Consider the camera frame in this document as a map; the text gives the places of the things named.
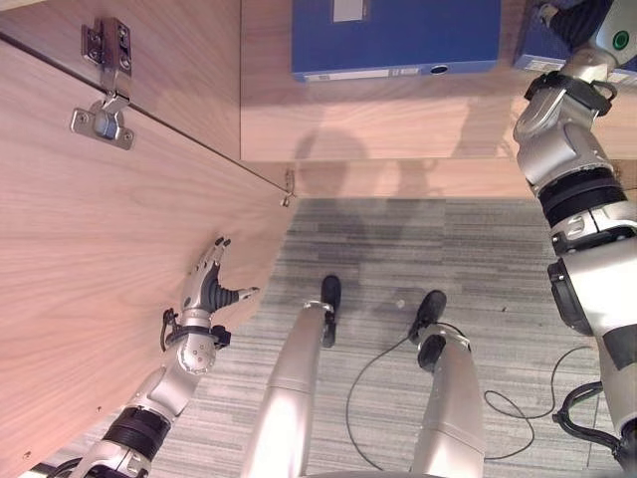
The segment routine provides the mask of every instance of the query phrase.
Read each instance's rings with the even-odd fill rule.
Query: cabinet hinge
[[[116,18],[97,19],[93,28],[83,25],[82,56],[101,69],[107,93],[88,110],[74,109],[71,131],[130,149],[134,132],[124,127],[122,112],[130,103],[130,29]]]

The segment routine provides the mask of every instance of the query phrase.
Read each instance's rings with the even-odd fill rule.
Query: wood grain surface
[[[500,64],[491,72],[314,84],[290,73],[291,5],[243,2],[244,160],[515,158],[513,126],[536,76],[511,67],[525,0],[503,0]],[[594,130],[609,157],[634,158],[637,90],[620,89]]]
[[[308,161],[297,164],[299,197],[532,197],[508,159]]]
[[[0,12],[43,1],[44,0],[0,0]]]
[[[0,32],[92,82],[82,25],[117,17],[131,29],[134,105],[240,159],[240,0],[50,0],[0,15]],[[256,166],[283,184],[283,165]]]
[[[226,287],[265,287],[293,208],[139,113],[131,151],[73,134],[73,108],[102,93],[3,42],[0,64],[0,476],[15,477],[157,366],[162,312],[212,240],[234,240]]]

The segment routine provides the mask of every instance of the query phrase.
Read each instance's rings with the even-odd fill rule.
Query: wooden cabinet door
[[[130,151],[71,133],[73,108],[101,92],[4,42],[0,65],[0,474],[13,477],[157,365],[162,312],[212,240],[233,239],[226,287],[265,287],[292,210],[138,112]],[[253,299],[214,322],[232,331]]]
[[[240,0],[47,0],[0,13],[0,33],[89,82],[82,25],[117,17],[131,30],[132,104],[219,154],[240,157]],[[285,186],[285,166],[259,174]]]

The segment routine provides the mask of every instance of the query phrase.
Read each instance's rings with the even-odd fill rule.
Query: wooden shelf
[[[411,161],[406,169],[418,161],[460,160],[463,167],[448,168],[453,176],[441,173],[430,187],[409,185],[391,194],[425,197],[437,189],[450,195],[510,196],[514,190],[527,195],[517,187],[521,174],[513,167],[503,167],[497,182],[471,185],[472,177],[484,177],[482,171],[491,169],[490,161],[515,163],[518,146],[512,131],[527,104],[523,94],[536,76],[510,67],[524,0],[503,0],[500,63],[491,72],[315,84],[297,83],[290,74],[292,0],[244,0],[243,5],[243,160],[295,163],[300,176],[323,182],[323,191],[337,190],[339,197],[377,194],[373,181],[367,187],[367,173],[351,178],[347,187],[330,189],[331,183],[342,183],[334,176],[340,168],[370,172],[403,160]],[[622,88],[615,103],[595,133],[609,157],[633,159],[637,91]],[[347,166],[315,166],[313,161]],[[301,194],[307,191],[300,189]]]

